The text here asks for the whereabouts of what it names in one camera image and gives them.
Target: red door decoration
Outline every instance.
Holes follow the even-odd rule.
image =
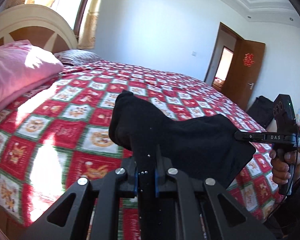
[[[243,64],[245,66],[250,67],[253,63],[254,63],[254,61],[253,61],[253,54],[247,53],[246,56],[243,59]]]

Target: red checkered bedspread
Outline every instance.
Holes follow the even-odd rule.
[[[108,127],[122,89],[149,100],[168,117],[223,114],[240,130],[263,130],[228,98],[197,79],[139,66],[100,61],[67,67],[0,112],[0,205],[17,221],[35,221],[80,176],[102,178],[131,152],[115,145]],[[262,220],[279,199],[269,145],[229,187]],[[137,239],[135,199],[122,200],[119,239]]]

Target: headboard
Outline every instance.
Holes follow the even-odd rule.
[[[0,13],[0,46],[21,40],[52,53],[77,48],[77,39],[66,20],[36,4],[17,5]]]

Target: open door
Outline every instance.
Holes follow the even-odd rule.
[[[246,110],[254,84],[257,82],[266,45],[261,42],[237,40],[233,59],[221,93]]]

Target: human hand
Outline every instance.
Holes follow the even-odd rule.
[[[297,155],[296,155],[296,151],[285,153],[284,159],[287,163],[280,161],[279,158],[276,158],[276,155],[277,153],[275,152],[275,150],[271,150],[271,152],[269,153],[269,156],[272,159],[271,165],[273,166],[272,180],[274,183],[278,185],[283,185],[288,183],[288,179],[292,176],[292,174],[288,172],[289,165],[287,163],[295,164]],[[300,153],[299,152],[298,152],[298,162],[297,162],[297,167],[295,170],[293,182],[297,181],[298,179],[300,179]]]

